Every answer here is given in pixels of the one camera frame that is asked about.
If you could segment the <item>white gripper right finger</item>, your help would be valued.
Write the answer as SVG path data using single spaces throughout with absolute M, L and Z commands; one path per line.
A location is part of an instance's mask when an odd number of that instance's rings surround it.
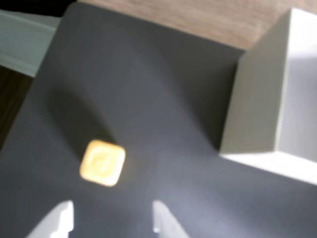
M 153 232 L 157 234 L 158 238 L 189 238 L 189 235 L 163 202 L 153 201 L 152 211 Z

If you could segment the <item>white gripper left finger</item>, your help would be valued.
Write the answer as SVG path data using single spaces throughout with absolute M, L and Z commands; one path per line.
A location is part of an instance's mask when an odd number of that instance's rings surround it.
M 74 229 L 74 205 L 63 201 L 50 210 L 27 235 L 27 238 L 68 238 Z

